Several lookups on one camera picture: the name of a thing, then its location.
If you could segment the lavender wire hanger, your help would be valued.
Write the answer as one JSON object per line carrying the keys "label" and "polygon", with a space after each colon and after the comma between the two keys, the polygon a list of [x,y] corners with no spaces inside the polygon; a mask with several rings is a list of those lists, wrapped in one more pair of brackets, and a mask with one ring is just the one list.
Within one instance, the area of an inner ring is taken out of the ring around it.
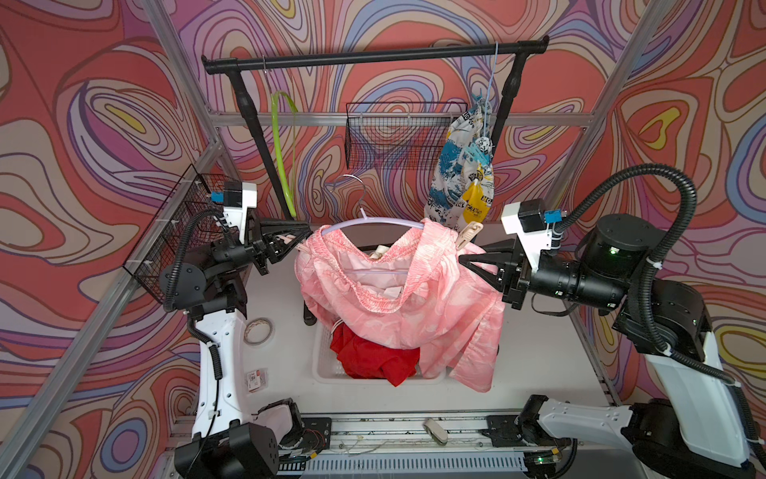
{"label": "lavender wire hanger", "polygon": [[367,187],[365,186],[365,183],[359,177],[355,175],[344,174],[343,178],[353,179],[362,186],[362,196],[360,197],[360,200],[357,202],[357,206],[359,207],[359,214],[361,215],[361,217],[354,220],[349,220],[349,221],[332,225],[326,230],[323,230],[321,232],[323,235],[327,235],[335,231],[340,231],[345,228],[365,226],[365,225],[391,225],[391,226],[403,227],[406,229],[417,229],[417,230],[424,229],[424,224],[421,222],[413,222],[409,220],[401,220],[401,219],[395,219],[395,218],[373,217],[373,216],[367,215],[367,213],[364,211],[364,208],[362,207],[362,201],[364,200],[367,193]]}

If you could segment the green hanger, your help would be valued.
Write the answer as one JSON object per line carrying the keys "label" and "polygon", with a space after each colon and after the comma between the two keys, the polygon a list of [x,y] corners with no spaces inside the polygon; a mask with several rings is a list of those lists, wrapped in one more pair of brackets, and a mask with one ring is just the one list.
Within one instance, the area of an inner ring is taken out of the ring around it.
{"label": "green hanger", "polygon": [[275,160],[275,165],[277,168],[277,175],[279,177],[280,185],[282,187],[282,192],[285,197],[285,201],[286,201],[291,219],[296,220],[297,213],[295,211],[295,207],[293,203],[293,195],[291,193],[289,177],[287,175],[287,171],[285,171],[285,166],[283,161],[283,147],[281,146],[281,139],[280,139],[278,108],[280,105],[280,100],[285,100],[289,107],[289,110],[291,111],[291,128],[293,129],[291,133],[291,140],[295,142],[294,129],[296,127],[295,119],[297,114],[297,107],[295,106],[293,99],[289,96],[289,93],[282,90],[275,89],[275,87],[277,86],[277,83],[274,80],[270,79],[270,76],[267,70],[267,64],[263,64],[263,74],[265,74],[265,78],[267,78],[267,84],[269,85],[269,90],[270,90],[271,130],[272,130],[272,136],[273,136],[274,160]]}

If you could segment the white printed graphic shorts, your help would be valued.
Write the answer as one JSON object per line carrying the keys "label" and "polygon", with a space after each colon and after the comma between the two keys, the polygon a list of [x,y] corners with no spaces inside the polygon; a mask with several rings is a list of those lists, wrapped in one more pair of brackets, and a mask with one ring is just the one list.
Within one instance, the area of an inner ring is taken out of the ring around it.
{"label": "white printed graphic shorts", "polygon": [[451,123],[431,182],[424,216],[454,231],[483,223],[494,203],[488,106],[478,97]]}

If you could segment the pink tie-dye shorts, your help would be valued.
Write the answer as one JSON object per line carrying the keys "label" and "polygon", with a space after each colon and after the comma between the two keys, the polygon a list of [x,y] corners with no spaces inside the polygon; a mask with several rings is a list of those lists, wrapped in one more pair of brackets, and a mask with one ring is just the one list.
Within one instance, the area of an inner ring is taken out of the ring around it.
{"label": "pink tie-dye shorts", "polygon": [[415,375],[448,373],[487,392],[504,323],[502,295],[458,262],[480,247],[457,251],[457,232],[423,224],[376,253],[364,253],[343,231],[323,235],[329,227],[320,228],[297,248],[305,305],[331,334],[343,323],[380,345],[420,349]]}

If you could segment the red shorts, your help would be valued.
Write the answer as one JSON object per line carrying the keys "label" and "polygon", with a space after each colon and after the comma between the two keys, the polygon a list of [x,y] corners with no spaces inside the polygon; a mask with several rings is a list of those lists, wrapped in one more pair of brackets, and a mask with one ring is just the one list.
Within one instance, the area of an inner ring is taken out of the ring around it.
{"label": "red shorts", "polygon": [[392,349],[354,333],[341,323],[332,333],[330,349],[345,373],[354,379],[385,379],[399,386],[417,373],[420,349]]}

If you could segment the light blue hanger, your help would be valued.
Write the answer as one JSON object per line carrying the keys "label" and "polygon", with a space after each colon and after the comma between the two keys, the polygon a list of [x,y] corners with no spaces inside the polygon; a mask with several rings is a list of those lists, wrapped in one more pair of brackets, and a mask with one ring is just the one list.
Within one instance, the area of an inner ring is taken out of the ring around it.
{"label": "light blue hanger", "polygon": [[495,70],[496,70],[496,66],[498,62],[498,57],[499,57],[499,43],[496,42],[494,54],[492,55],[491,61],[489,62],[490,70],[489,70],[489,76],[488,76],[488,84],[487,84],[487,90],[485,91],[485,94],[484,94],[483,126],[485,129],[488,127],[488,123],[489,123],[488,121],[490,116],[490,107],[492,106],[490,97],[494,91],[493,87],[494,87]]}

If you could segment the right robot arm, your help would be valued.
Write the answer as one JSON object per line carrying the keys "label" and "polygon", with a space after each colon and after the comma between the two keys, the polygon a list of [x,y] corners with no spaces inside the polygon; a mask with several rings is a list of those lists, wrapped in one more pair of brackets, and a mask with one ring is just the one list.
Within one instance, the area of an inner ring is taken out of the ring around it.
{"label": "right robot arm", "polygon": [[[660,177],[680,203],[667,230],[628,214],[600,218],[567,259],[566,232],[602,196],[637,177]],[[514,417],[492,416],[486,434],[497,446],[525,443],[577,450],[582,442],[628,451],[666,478],[752,478],[765,465],[765,446],[741,382],[720,362],[702,295],[690,285],[660,279],[672,247],[697,206],[694,183],[662,164],[611,175],[568,215],[540,200],[507,205],[506,241],[484,253],[461,255],[463,267],[484,279],[507,305],[527,295],[565,301],[571,309],[613,313],[614,329],[642,354],[664,391],[662,398],[628,406],[582,406],[534,394]]]}

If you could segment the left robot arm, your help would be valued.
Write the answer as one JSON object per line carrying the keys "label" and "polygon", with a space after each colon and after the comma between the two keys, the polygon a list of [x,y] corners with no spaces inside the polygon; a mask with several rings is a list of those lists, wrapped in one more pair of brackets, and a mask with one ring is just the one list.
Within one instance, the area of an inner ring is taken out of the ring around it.
{"label": "left robot arm", "polygon": [[253,210],[233,227],[207,208],[181,226],[174,259],[160,274],[163,307],[184,313],[201,347],[199,400],[189,443],[175,450],[182,478],[273,478],[327,449],[327,433],[306,426],[295,401],[247,409],[249,380],[241,361],[247,292],[241,274],[267,275],[312,231],[297,221],[259,219]]}

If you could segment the roll of tape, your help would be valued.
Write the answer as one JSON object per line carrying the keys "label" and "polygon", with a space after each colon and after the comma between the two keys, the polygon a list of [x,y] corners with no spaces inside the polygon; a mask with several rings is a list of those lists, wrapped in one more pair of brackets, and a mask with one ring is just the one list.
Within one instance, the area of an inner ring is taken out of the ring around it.
{"label": "roll of tape", "polygon": [[266,344],[273,336],[274,326],[270,319],[254,319],[245,326],[243,342],[248,346]]}

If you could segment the white perforated plastic basket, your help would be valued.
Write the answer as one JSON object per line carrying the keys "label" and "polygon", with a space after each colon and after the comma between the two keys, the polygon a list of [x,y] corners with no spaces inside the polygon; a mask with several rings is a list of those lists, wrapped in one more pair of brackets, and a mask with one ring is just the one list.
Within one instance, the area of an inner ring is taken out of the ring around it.
{"label": "white perforated plastic basket", "polygon": [[325,384],[391,386],[385,378],[358,379],[349,376],[337,359],[337,354],[330,349],[331,339],[332,334],[326,327],[315,329],[312,374],[316,381]]}

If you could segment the paperclip box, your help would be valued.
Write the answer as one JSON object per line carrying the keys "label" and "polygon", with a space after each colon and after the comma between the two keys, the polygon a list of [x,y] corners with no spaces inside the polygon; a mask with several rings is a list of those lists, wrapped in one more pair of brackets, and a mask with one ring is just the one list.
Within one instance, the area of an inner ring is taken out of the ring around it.
{"label": "paperclip box", "polygon": [[247,382],[247,391],[249,393],[263,390],[267,387],[267,371],[264,368],[249,371],[245,375],[245,381]]}

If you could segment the black clothes rack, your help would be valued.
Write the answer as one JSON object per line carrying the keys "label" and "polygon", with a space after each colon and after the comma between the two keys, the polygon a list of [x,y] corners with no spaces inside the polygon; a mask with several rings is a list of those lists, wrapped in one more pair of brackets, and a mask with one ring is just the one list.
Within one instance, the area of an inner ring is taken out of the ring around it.
{"label": "black clothes rack", "polygon": [[[518,95],[521,86],[521,78],[528,58],[535,54],[543,54],[548,50],[550,38],[543,37],[540,40],[527,40],[516,43],[499,44],[500,54],[512,54],[515,56],[512,73],[503,87],[502,99],[500,102],[500,113],[496,120],[496,126],[493,128],[493,136],[497,138],[500,135],[502,127],[508,119],[511,106]],[[277,193],[277,199],[281,207],[286,210],[287,204],[279,183],[277,168],[274,159],[269,153],[267,143],[265,143],[265,134],[259,120],[259,113],[253,103],[251,94],[247,92],[245,81],[243,81],[243,72],[245,71],[263,71],[263,64],[267,64],[267,70],[294,69],[303,67],[323,67],[336,65],[357,65],[369,63],[395,62],[395,61],[416,61],[462,58],[471,56],[480,56],[494,53],[495,45],[464,45],[451,47],[426,47],[403,50],[383,50],[366,52],[345,52],[345,53],[327,53],[313,55],[299,55],[292,57],[264,57],[257,59],[209,59],[201,58],[203,69],[209,75],[223,75],[229,78],[239,113],[245,120],[245,125],[251,131],[251,135],[259,148],[263,165],[267,168],[269,181],[271,181]]]}

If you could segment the white pedal on rail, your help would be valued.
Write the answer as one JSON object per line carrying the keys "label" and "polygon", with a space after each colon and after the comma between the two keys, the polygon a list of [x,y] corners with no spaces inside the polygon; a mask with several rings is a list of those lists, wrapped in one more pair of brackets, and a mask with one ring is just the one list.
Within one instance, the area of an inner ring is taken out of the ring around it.
{"label": "white pedal on rail", "polygon": [[426,419],[423,422],[423,428],[437,444],[441,446],[446,446],[448,444],[449,433],[435,419]]}

